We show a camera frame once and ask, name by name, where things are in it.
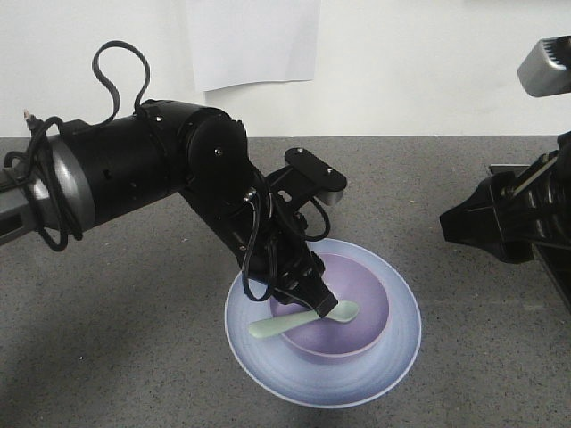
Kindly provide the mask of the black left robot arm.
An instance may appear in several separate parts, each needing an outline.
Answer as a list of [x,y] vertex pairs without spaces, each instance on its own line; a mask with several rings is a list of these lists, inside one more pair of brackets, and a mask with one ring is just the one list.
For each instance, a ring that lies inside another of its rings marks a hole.
[[263,175],[240,121],[175,101],[147,101],[103,125],[25,120],[29,146],[7,153],[1,170],[3,243],[37,232],[62,251],[70,238],[177,193],[266,298],[320,317],[336,305],[301,208],[336,203],[347,181],[311,152],[292,148],[283,168]]

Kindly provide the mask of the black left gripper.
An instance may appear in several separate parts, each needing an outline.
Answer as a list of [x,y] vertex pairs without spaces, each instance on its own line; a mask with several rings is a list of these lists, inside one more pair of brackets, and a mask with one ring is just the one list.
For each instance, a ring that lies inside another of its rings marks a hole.
[[322,278],[324,263],[308,246],[324,235],[306,235],[304,217],[287,208],[281,196],[270,198],[266,178],[255,177],[238,188],[226,182],[220,190],[191,184],[186,201],[235,254],[250,300],[274,297],[319,317],[337,305]]

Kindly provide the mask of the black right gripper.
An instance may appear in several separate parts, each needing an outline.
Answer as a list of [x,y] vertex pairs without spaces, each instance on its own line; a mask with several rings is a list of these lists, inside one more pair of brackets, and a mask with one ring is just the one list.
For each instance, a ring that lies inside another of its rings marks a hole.
[[488,177],[468,199],[444,212],[439,217],[444,240],[490,254],[501,254],[501,243],[568,251],[570,134],[558,136],[557,144],[501,187],[495,208]]

